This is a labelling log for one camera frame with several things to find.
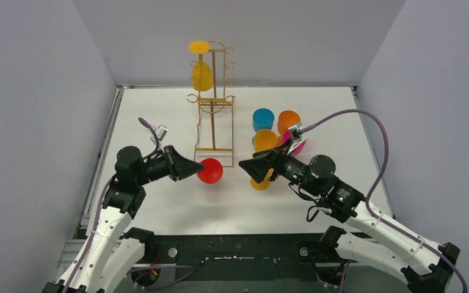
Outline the magenta plastic wine glass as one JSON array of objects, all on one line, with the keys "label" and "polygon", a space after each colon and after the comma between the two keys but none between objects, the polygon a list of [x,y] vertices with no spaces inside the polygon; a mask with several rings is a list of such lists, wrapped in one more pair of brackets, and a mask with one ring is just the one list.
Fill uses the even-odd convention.
[{"label": "magenta plastic wine glass", "polygon": [[[289,133],[289,131],[286,131],[283,135],[282,135],[282,143],[285,143],[288,139],[291,138],[291,134]],[[297,156],[298,154],[301,153],[301,151],[303,150],[305,144],[306,144],[306,139],[303,139],[303,141],[301,142],[301,144],[299,144],[293,151],[293,156]]]}]

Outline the orange plastic wine glass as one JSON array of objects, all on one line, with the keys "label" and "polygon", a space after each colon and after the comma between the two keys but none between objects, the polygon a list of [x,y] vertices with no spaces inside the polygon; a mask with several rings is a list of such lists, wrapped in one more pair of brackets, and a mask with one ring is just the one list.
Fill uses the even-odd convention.
[{"label": "orange plastic wine glass", "polygon": [[288,128],[301,122],[301,116],[293,110],[284,110],[278,116],[277,130],[279,136],[277,137],[276,146],[281,146],[285,141],[290,138]]}]

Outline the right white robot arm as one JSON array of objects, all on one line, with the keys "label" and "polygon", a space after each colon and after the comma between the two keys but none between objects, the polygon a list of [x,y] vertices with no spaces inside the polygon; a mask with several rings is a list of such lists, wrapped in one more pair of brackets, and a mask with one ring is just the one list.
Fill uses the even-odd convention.
[{"label": "right white robot arm", "polygon": [[410,292],[446,292],[453,276],[464,280],[456,268],[457,246],[431,241],[381,212],[335,175],[330,157],[316,155],[306,164],[283,146],[255,153],[238,165],[257,183],[283,177],[315,209],[368,235],[362,239],[337,226],[328,227],[315,245],[326,261],[341,258],[366,264],[394,276]]}]

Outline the gold wire glass rack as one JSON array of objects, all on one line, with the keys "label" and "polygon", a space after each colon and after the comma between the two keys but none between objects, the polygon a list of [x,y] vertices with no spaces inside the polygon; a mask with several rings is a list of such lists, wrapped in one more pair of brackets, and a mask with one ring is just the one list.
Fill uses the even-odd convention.
[{"label": "gold wire glass rack", "polygon": [[202,160],[213,157],[220,160],[224,167],[234,165],[234,115],[236,97],[229,89],[234,79],[229,71],[235,67],[230,55],[235,49],[220,41],[206,41],[210,51],[204,55],[204,61],[213,74],[213,87],[207,92],[193,89],[187,95],[187,102],[194,104],[198,112],[196,124],[196,142],[194,158]]}]

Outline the blue plastic wine glass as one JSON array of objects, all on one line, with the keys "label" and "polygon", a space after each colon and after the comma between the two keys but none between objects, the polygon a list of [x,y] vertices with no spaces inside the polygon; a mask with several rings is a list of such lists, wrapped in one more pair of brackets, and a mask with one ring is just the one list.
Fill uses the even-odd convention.
[{"label": "blue plastic wine glass", "polygon": [[262,129],[272,130],[274,126],[274,118],[274,113],[270,109],[257,109],[252,115],[252,127],[255,133]]}]

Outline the yellow back wine glass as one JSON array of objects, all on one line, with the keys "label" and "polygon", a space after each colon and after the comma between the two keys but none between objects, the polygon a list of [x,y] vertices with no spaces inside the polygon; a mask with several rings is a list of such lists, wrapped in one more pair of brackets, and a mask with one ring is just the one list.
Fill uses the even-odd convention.
[{"label": "yellow back wine glass", "polygon": [[204,61],[204,55],[211,49],[210,44],[197,40],[189,45],[189,51],[196,54],[197,60],[192,63],[191,85],[198,92],[207,92],[213,87],[213,74],[209,65]]}]

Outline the red plastic wine glass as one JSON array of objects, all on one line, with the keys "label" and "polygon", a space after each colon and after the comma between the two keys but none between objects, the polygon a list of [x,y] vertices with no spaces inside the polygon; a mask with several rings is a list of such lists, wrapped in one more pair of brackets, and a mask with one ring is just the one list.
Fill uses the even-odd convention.
[{"label": "red plastic wine glass", "polygon": [[204,169],[198,172],[197,176],[203,183],[215,184],[221,180],[224,174],[224,168],[217,159],[206,158],[200,163]]}]

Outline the yellow wine glass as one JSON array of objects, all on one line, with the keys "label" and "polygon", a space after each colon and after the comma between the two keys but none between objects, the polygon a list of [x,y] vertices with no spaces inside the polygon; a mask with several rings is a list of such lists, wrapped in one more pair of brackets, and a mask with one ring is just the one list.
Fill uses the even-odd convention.
[{"label": "yellow wine glass", "polygon": [[269,171],[267,172],[266,176],[264,177],[264,179],[262,180],[262,182],[258,183],[256,182],[254,179],[251,179],[250,180],[250,184],[251,186],[255,189],[255,190],[265,190],[269,187],[270,185],[270,176],[272,175],[274,169],[273,168],[270,168]]},{"label": "yellow wine glass", "polygon": [[209,65],[204,61],[204,55],[211,49],[210,44],[197,40],[189,45],[189,51],[196,54],[197,60],[192,63],[191,85],[198,92],[207,92],[213,87],[213,74]]},{"label": "yellow wine glass", "polygon": [[275,148],[277,144],[277,135],[270,129],[259,130],[253,138],[253,147],[255,152],[266,151]]}]

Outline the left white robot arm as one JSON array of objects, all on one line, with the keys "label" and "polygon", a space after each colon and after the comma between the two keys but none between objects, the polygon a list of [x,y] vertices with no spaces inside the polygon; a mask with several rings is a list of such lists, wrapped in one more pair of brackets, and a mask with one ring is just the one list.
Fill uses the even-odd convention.
[{"label": "left white robot arm", "polygon": [[134,146],[122,148],[89,236],[68,269],[43,292],[113,292],[136,262],[151,262],[157,254],[153,232],[130,227],[147,194],[144,185],[165,177],[180,181],[203,169],[171,145],[156,158],[142,157]]}]

